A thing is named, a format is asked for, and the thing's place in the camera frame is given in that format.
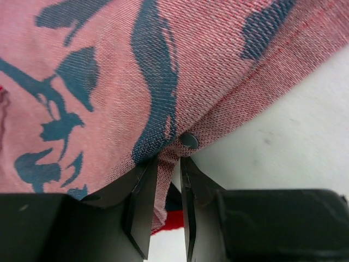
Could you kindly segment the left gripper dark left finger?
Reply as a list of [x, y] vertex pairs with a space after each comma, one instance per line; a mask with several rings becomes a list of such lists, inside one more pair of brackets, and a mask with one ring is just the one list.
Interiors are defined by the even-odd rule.
[[76, 200], [1, 195], [1, 261], [143, 261], [148, 258], [158, 160]]

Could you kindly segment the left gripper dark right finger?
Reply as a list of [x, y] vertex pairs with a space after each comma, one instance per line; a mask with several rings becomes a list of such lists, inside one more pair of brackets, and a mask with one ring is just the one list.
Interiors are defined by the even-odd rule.
[[180, 160], [187, 261], [348, 261], [348, 201], [327, 189], [227, 190]]

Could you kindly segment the red patterned pillowcase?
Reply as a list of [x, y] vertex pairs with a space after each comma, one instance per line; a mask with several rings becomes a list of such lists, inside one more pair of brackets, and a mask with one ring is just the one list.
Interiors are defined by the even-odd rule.
[[348, 48], [348, 1], [1, 1], [1, 192], [94, 193], [175, 166]]

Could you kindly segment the white pillow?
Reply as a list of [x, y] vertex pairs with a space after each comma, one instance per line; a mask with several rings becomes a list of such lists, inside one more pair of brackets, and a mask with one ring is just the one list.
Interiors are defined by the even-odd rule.
[[[180, 141], [227, 190], [327, 189], [348, 201], [348, 48], [226, 137]], [[187, 261], [185, 229], [156, 234], [150, 260]]]

